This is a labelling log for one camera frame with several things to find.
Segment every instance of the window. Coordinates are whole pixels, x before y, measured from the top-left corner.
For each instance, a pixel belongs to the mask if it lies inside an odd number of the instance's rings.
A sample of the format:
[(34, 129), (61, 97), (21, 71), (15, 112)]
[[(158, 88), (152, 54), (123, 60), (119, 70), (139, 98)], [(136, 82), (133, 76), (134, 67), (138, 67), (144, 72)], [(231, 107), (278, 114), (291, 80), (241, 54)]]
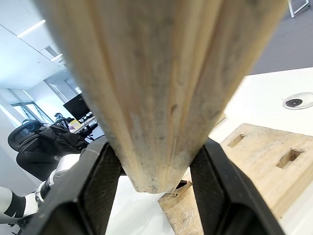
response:
[(44, 113), (33, 101), (11, 104), (25, 119), (38, 120), (43, 123), (53, 124), (51, 118)]

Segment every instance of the wooden block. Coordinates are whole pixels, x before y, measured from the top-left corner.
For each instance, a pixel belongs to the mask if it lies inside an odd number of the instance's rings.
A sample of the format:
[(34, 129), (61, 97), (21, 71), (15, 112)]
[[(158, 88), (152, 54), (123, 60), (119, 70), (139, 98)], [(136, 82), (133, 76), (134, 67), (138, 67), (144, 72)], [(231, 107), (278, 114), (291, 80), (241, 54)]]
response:
[(313, 180), (313, 137), (242, 124), (221, 146), (280, 218)]
[(285, 0), (36, 0), (137, 191), (171, 192)]
[[(221, 146), (231, 161), (252, 180), (277, 219), (313, 180), (312, 136), (242, 124)], [(188, 172), (184, 177), (191, 180)], [(175, 191), (179, 198), (175, 194), (165, 194), (159, 204), (175, 234), (197, 231), (195, 234), (202, 235), (192, 186), (181, 190)], [(190, 214), (194, 219), (186, 220), (183, 211), (193, 212)]]
[(158, 203), (175, 234), (202, 235), (203, 229), (189, 169), (182, 179), (187, 181), (187, 185), (164, 194)]

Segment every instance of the rectangular slot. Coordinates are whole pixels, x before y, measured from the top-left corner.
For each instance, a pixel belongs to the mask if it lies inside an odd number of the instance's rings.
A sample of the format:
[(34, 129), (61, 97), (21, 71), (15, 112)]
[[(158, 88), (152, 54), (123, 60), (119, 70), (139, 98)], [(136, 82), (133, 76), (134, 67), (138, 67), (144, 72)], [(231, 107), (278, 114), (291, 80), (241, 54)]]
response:
[(276, 166), (284, 169), (287, 164), (292, 163), (301, 153), (303, 152), (292, 148), (279, 160)]
[(240, 134), (239, 136), (237, 136), (235, 139), (233, 139), (228, 146), (229, 147), (234, 147), (236, 144), (238, 144), (244, 137), (246, 137), (246, 135), (244, 134)]

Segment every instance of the air vent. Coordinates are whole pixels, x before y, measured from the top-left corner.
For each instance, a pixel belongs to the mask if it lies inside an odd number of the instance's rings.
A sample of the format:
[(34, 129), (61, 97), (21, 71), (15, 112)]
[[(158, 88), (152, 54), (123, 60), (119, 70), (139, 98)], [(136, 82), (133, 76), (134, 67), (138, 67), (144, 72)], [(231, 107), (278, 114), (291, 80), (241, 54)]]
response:
[(47, 47), (45, 48), (45, 50), (46, 50), (50, 55), (52, 55), (53, 58), (58, 55), (57, 52), (56, 52), (54, 49), (52, 49), (51, 46), (47, 46)]

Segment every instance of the computer monitor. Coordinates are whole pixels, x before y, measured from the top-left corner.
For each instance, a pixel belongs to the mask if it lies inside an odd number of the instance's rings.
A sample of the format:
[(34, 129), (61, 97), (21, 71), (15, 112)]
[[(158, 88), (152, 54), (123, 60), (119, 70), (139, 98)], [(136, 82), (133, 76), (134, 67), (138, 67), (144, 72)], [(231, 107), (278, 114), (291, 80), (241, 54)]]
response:
[(82, 119), (90, 112), (90, 109), (84, 102), (81, 94), (74, 97), (69, 102), (65, 103), (63, 106), (74, 116), (76, 120)]

